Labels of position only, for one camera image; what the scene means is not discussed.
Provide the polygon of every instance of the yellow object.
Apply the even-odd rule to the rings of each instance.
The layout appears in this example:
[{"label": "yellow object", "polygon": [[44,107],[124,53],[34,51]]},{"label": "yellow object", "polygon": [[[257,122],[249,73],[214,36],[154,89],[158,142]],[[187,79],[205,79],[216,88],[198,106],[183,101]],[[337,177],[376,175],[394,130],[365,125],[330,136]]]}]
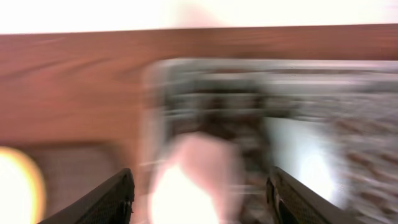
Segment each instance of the yellow object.
[{"label": "yellow object", "polygon": [[40,169],[27,155],[0,147],[0,223],[37,223],[45,210]]}]

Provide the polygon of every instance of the white wall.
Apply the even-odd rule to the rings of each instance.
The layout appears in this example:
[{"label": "white wall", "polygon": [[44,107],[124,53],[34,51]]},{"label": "white wall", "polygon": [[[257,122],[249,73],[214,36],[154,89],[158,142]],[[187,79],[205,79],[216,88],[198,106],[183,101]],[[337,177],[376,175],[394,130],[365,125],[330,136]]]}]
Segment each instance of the white wall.
[{"label": "white wall", "polygon": [[398,22],[398,0],[0,0],[0,34]]}]

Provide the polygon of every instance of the brown wooden surface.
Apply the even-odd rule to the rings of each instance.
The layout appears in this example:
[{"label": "brown wooden surface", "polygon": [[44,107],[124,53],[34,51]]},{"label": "brown wooden surface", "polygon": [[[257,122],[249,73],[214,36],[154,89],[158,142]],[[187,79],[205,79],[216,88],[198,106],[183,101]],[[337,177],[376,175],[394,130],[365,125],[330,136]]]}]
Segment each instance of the brown wooden surface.
[{"label": "brown wooden surface", "polygon": [[134,167],[141,71],[176,57],[396,60],[398,25],[3,35],[0,143],[112,141]]}]

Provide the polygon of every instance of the black object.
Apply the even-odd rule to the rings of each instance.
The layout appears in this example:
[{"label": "black object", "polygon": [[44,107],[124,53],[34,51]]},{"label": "black object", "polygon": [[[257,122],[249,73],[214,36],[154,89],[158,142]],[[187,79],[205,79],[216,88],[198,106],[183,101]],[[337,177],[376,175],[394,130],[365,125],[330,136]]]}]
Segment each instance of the black object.
[{"label": "black object", "polygon": [[39,224],[128,224],[133,201],[134,179],[131,170],[125,168]]},{"label": "black object", "polygon": [[267,181],[267,203],[277,224],[362,224],[278,167]]}]

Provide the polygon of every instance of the wooden table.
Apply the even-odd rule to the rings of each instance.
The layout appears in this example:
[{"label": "wooden table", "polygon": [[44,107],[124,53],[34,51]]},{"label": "wooden table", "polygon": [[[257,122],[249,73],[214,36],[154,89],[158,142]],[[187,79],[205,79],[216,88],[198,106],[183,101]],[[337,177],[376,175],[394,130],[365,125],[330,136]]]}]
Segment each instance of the wooden table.
[{"label": "wooden table", "polygon": [[398,25],[2,35],[0,144],[113,141],[134,172],[142,69],[177,57],[397,60]]}]

